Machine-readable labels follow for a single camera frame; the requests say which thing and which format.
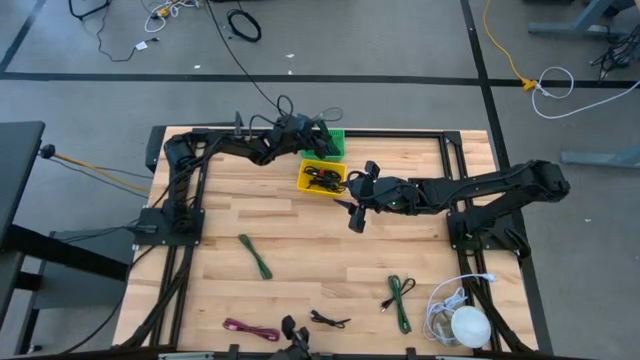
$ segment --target pink cable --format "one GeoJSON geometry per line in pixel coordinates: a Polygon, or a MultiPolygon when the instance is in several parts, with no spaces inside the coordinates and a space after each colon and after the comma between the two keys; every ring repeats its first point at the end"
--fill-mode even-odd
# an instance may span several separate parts
{"type": "Polygon", "coordinates": [[[280,339],[280,331],[278,329],[253,327],[230,318],[227,318],[227,320],[222,323],[222,327],[231,331],[248,332],[269,341],[278,341],[280,339]]]}

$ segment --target white ball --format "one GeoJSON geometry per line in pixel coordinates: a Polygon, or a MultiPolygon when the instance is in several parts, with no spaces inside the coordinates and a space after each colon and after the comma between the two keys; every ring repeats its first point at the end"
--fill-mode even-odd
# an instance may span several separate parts
{"type": "Polygon", "coordinates": [[[453,313],[451,330],[458,341],[472,349],[482,347],[491,337],[489,319],[473,306],[462,306],[453,313]]]}

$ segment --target green cable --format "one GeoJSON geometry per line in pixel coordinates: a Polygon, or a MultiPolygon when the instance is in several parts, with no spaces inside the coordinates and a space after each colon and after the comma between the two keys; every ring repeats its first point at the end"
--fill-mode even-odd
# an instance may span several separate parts
{"type": "Polygon", "coordinates": [[[260,275],[262,276],[262,279],[270,280],[271,278],[273,278],[273,275],[271,274],[271,270],[269,270],[269,268],[267,267],[267,264],[265,264],[264,261],[262,261],[262,258],[260,257],[260,255],[258,255],[258,252],[253,247],[253,244],[251,243],[251,240],[249,239],[249,237],[245,234],[240,234],[238,235],[238,239],[240,239],[240,242],[242,243],[242,245],[244,245],[244,247],[246,247],[247,250],[251,252],[253,257],[256,258],[256,262],[258,263],[258,268],[260,269],[260,275]]]}
{"type": "Polygon", "coordinates": [[[391,288],[391,294],[396,302],[396,313],[398,315],[398,327],[400,332],[408,334],[411,332],[411,325],[409,324],[409,318],[404,311],[404,305],[402,304],[402,282],[397,275],[391,275],[388,278],[389,287],[391,288]]]}

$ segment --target yellow bin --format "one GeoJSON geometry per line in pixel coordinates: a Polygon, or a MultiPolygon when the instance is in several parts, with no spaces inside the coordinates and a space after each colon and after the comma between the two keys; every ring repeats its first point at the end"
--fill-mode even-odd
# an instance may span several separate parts
{"type": "Polygon", "coordinates": [[[313,176],[304,173],[304,169],[307,166],[313,166],[315,168],[323,169],[323,170],[333,170],[338,174],[340,174],[340,176],[342,177],[342,181],[345,181],[347,178],[347,165],[341,164],[341,163],[330,163],[326,161],[312,160],[312,159],[303,159],[302,163],[300,164],[300,172],[298,173],[298,189],[301,191],[312,193],[312,194],[324,195],[324,196],[333,196],[333,197],[338,197],[344,194],[344,192],[334,193],[331,191],[327,191],[319,186],[313,186],[307,189],[307,186],[309,186],[309,181],[313,179],[313,176]]]}

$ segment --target black desk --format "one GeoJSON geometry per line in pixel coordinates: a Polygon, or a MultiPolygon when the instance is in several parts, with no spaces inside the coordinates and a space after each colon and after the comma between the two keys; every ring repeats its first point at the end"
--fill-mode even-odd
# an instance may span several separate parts
{"type": "Polygon", "coordinates": [[[26,255],[123,284],[126,281],[128,262],[117,261],[13,224],[38,155],[43,131],[42,122],[0,124],[0,326],[14,289],[40,289],[40,274],[21,271],[26,255]]]}

